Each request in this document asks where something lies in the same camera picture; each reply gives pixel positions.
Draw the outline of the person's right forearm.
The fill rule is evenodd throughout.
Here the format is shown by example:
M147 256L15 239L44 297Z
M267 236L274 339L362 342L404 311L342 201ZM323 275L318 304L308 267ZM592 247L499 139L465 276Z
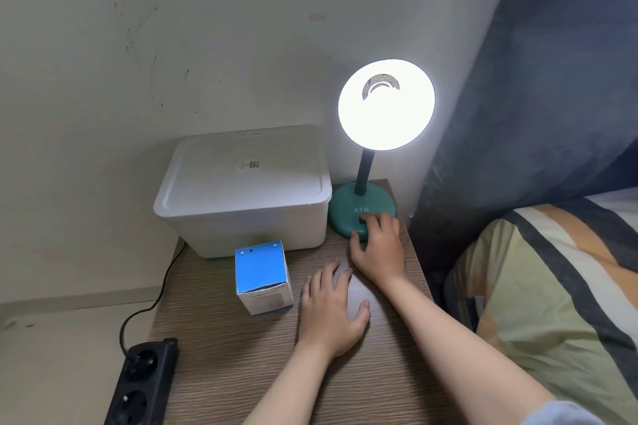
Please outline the person's right forearm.
M370 275L469 425L520 425L554 396L397 272Z

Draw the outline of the person's left hand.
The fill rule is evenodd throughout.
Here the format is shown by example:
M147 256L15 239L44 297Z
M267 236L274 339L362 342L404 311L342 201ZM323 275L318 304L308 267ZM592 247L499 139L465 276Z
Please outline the person's left hand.
M341 271L334 282L334 293L322 297L320 295L322 269L308 276L303 285L297 343L303 339L322 340L330 347L344 346L351 349L363 337L352 336L354 317L350 318L348 314L348 289L353 271L350 269Z

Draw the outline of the blue and white carton box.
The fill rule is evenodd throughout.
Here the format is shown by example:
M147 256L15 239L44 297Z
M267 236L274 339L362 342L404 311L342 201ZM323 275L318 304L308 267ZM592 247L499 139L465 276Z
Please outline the blue and white carton box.
M251 316L293 307L290 273L281 241L235 251L235 290Z

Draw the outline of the black power strip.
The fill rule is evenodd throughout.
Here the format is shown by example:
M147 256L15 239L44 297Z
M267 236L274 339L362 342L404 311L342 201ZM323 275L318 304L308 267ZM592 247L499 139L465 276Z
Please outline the black power strip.
M147 341L126 352L104 425L163 425L178 342Z

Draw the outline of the teal desk lamp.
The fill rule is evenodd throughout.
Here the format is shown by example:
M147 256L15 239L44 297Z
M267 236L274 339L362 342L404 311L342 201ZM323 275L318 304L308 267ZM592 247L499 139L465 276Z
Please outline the teal desk lamp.
M356 232L365 242L368 228L362 214L397 216L394 198L370 181L374 156L417 139L429 125L435 103L430 77L403 59L372 62L347 80L338 100L339 123L362 155L355 180L335 190L329 203L328 222L340 236L350 238Z

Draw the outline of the person's right hand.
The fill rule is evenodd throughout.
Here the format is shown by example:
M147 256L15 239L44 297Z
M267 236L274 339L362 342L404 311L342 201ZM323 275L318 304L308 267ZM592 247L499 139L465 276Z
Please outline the person's right hand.
M366 224L368 240L366 263L354 263L357 269L383 291L407 282L399 219L387 212L365 213L360 218Z

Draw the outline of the striped bed cover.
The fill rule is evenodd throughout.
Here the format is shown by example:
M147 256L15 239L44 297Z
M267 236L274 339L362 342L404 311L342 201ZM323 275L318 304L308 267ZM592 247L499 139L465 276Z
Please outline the striped bed cover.
M443 295L555 397L638 425L638 187L505 213L458 258Z

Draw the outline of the person's left forearm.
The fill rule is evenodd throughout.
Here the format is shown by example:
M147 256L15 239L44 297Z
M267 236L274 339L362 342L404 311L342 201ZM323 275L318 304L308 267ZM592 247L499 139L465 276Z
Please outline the person's left forearm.
M309 425L331 362L350 347L299 340L287 364L243 421L243 425Z

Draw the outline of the light blue sleeve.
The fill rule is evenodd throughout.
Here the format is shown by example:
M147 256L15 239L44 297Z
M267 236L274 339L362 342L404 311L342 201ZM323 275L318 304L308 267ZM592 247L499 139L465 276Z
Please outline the light blue sleeve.
M549 401L519 425L605 425L596 415L570 401Z

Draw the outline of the white plastic storage box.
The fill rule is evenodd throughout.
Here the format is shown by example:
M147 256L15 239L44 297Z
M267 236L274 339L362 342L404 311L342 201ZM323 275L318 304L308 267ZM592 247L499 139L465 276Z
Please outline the white plastic storage box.
M331 197L313 204L163 220L204 259L231 257L236 250L271 241L281 241L284 250L303 250L324 242Z

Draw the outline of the white storage box lid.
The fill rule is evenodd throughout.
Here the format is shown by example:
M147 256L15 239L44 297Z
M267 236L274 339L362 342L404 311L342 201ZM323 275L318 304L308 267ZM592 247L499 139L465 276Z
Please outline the white storage box lid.
M315 126L265 128L180 141L153 209L179 219L325 203L331 193Z

